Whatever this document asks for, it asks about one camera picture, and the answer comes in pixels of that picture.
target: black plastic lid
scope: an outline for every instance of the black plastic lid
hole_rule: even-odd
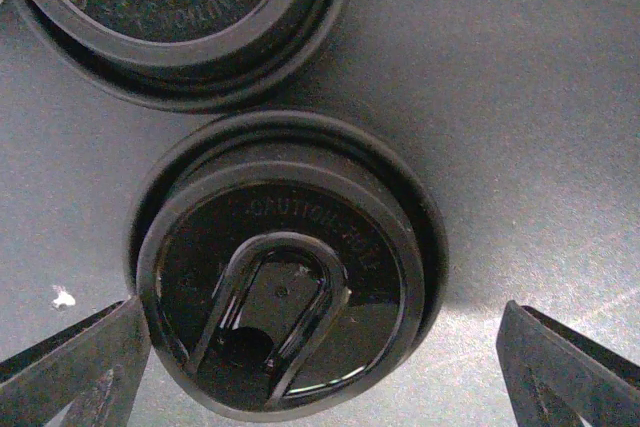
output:
[[[48,41],[107,90],[150,107],[195,110],[238,104],[273,89],[317,50],[342,1],[24,4]]]
[[[343,126],[280,112],[218,122],[161,163],[136,208],[130,254],[154,345],[216,412],[285,420],[347,400],[435,317],[438,218],[358,158],[362,139],[329,135]]]

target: black plastic piece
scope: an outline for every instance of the black plastic piece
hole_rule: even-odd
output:
[[[229,117],[176,146],[134,208],[128,271],[174,379],[222,415],[276,421],[391,372],[446,277],[414,182],[379,140],[302,112]]]
[[[14,0],[83,76],[161,110],[255,103],[318,50],[344,0]]]
[[[126,425],[149,355],[137,297],[118,302],[0,364],[0,425]]]
[[[640,425],[640,367],[537,310],[510,301],[497,350],[521,427]]]

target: gray table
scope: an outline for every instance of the gray table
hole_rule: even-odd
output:
[[[640,0],[350,0],[279,102],[390,139],[442,210],[444,308],[371,391],[292,426],[514,425],[494,350],[508,299],[640,363]],[[98,91],[0,6],[0,358],[126,295],[144,174],[212,117]],[[53,285],[76,305],[58,311]],[[236,425],[155,357],[133,426]]]

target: gray surface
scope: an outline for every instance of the gray surface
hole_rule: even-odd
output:
[[[443,311],[392,376],[291,423],[507,426],[494,340],[508,299],[640,363],[639,0],[350,0],[281,100],[392,138],[442,210]],[[0,358],[125,295],[136,186],[205,118],[84,83],[0,7]],[[77,304],[50,307],[52,284]],[[153,358],[132,425],[236,425]]]

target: white speck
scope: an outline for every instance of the white speck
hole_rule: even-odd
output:
[[[67,292],[67,290],[63,286],[53,285],[52,287],[53,290],[55,290],[58,294],[58,297],[54,299],[53,302],[51,302],[51,305],[53,305],[56,309],[60,310],[76,305],[76,299],[74,299],[73,296],[69,292]]]

